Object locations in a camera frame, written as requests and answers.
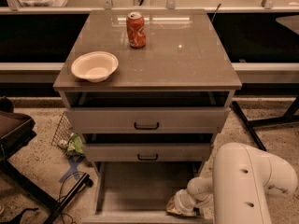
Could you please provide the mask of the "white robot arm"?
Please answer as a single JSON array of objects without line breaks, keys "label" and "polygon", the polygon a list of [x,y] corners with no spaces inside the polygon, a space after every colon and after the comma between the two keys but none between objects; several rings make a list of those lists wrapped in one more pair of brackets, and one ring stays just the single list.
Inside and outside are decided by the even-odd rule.
[{"label": "white robot arm", "polygon": [[295,170],[285,160],[242,143],[221,146],[210,178],[195,177],[171,197],[169,214],[193,217],[214,206],[214,224],[272,224],[266,196],[294,194]]}]

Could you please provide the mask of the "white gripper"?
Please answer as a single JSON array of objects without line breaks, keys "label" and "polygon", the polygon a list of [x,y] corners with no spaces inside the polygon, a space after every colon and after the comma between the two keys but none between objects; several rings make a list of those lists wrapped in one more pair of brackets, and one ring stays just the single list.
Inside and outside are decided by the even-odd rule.
[{"label": "white gripper", "polygon": [[166,207],[166,212],[169,214],[184,217],[193,217],[195,215],[196,200],[186,189],[179,190],[170,198],[168,203],[174,204],[174,206]]}]

